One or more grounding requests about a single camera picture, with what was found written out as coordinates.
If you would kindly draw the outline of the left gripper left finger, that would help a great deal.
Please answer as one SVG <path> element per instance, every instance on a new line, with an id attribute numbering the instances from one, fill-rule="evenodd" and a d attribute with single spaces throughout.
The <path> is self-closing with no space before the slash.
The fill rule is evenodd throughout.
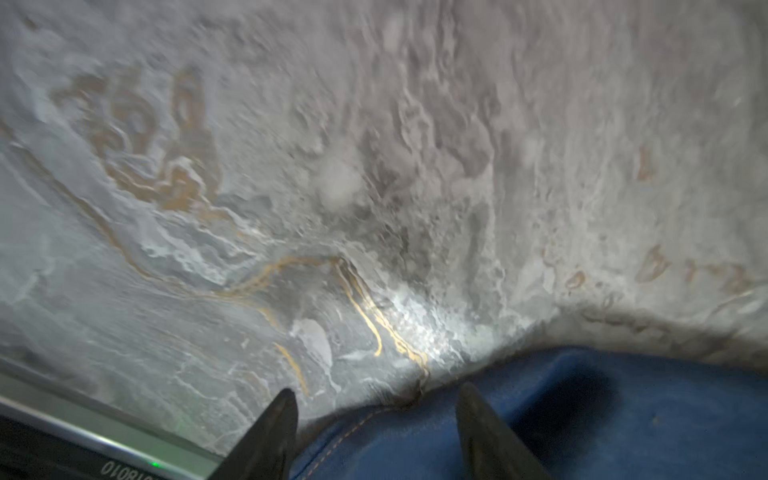
<path id="1" fill-rule="evenodd" d="M 295 393 L 285 388 L 208 477 L 208 480 L 285 480 L 298 427 Z"/>

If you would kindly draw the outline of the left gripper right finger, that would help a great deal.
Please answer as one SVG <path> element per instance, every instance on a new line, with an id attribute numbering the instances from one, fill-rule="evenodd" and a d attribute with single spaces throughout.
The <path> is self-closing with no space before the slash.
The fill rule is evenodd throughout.
<path id="1" fill-rule="evenodd" d="M 456 421 L 466 479 L 552 478 L 470 383 L 459 389 Z"/>

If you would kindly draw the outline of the dark blue denim trousers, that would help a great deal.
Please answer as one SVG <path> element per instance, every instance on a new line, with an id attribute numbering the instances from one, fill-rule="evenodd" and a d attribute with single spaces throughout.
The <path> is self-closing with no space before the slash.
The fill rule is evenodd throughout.
<path id="1" fill-rule="evenodd" d="M 767 379 L 582 348 L 540 351 L 471 383 L 557 479 L 763 479 Z M 322 431 L 294 479 L 460 479 L 460 387 L 366 408 Z"/>

